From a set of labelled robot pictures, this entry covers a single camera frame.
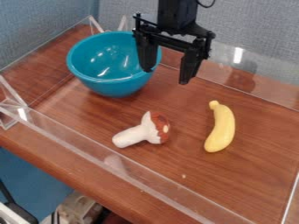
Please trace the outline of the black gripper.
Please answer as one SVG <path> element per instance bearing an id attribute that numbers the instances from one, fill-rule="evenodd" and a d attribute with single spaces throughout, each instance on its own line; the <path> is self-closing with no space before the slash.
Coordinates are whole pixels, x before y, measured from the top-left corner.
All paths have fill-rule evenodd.
<path id="1" fill-rule="evenodd" d="M 141 67 L 151 72 L 157 63 L 158 46 L 185 52 L 179 83 L 186 85 L 197 76 L 202 61 L 210 57 L 215 33 L 197 23 L 198 8 L 211 8 L 201 0 L 158 0 L 155 16 L 138 12 L 135 42 Z"/>

